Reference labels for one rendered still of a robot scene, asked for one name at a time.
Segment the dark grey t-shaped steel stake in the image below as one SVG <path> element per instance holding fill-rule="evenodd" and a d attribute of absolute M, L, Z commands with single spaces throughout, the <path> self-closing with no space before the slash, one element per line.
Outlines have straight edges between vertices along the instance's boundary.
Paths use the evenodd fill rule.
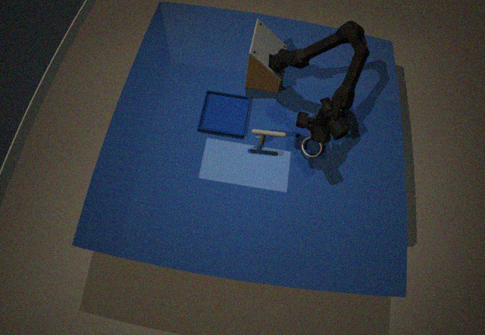
<path fill-rule="evenodd" d="M 278 132 L 278 131 L 271 131 L 271 130 L 252 129 L 252 133 L 261 135 L 261 136 L 256 136 L 256 138 L 260 138 L 259 145 L 261 146 L 264 144 L 264 140 L 266 136 L 286 137 L 285 132 Z"/>

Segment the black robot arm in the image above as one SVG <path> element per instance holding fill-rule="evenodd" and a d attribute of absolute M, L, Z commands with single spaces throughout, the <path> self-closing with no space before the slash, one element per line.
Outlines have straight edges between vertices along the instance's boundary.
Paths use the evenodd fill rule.
<path fill-rule="evenodd" d="M 351 130 L 343 118 L 347 117 L 349 108 L 353 105 L 355 86 L 370 54 L 364 34 L 363 27 L 350 20 L 344 23 L 334 34 L 311 44 L 309 47 L 291 51 L 281 49 L 275 55 L 269 54 L 268 67 L 279 73 L 288 65 L 300 69 L 309 66 L 311 58 L 325 53 L 338 45 L 351 43 L 354 48 L 355 54 L 350 62 L 351 64 L 343 83 L 336 89 L 331 100 L 328 97 L 320 100 L 322 108 L 319 112 L 319 118 L 323 122 L 328 123 L 327 127 L 322 126 L 320 123 L 313 125 L 311 139 L 316 142 L 324 144 L 329 142 L 331 137 L 328 130 L 334 139 L 343 138 Z"/>

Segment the blue square tray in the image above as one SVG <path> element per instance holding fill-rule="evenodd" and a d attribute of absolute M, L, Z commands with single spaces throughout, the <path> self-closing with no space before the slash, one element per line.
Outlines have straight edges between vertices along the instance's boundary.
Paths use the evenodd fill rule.
<path fill-rule="evenodd" d="M 198 131 L 244 137 L 250 97 L 207 90 Z"/>

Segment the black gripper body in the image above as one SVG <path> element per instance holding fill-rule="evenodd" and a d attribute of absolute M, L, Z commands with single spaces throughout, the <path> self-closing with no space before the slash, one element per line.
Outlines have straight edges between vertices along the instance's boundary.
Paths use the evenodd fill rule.
<path fill-rule="evenodd" d="M 308 128 L 313 130 L 312 127 L 313 127 L 313 125 L 315 123 L 320 123 L 320 124 L 322 124 L 322 126 L 327 127 L 327 123 L 328 122 L 327 123 L 326 122 L 323 122 L 319 118 L 319 113 L 316 115 L 316 118 L 315 119 L 314 118 L 311 118 L 311 120 L 308 119 L 308 113 L 305 113 L 305 112 L 302 112 L 302 111 L 300 111 L 298 113 L 298 117 L 297 117 L 297 121 L 296 121 L 296 126 L 297 127 L 306 128 L 307 125 L 308 125 Z"/>

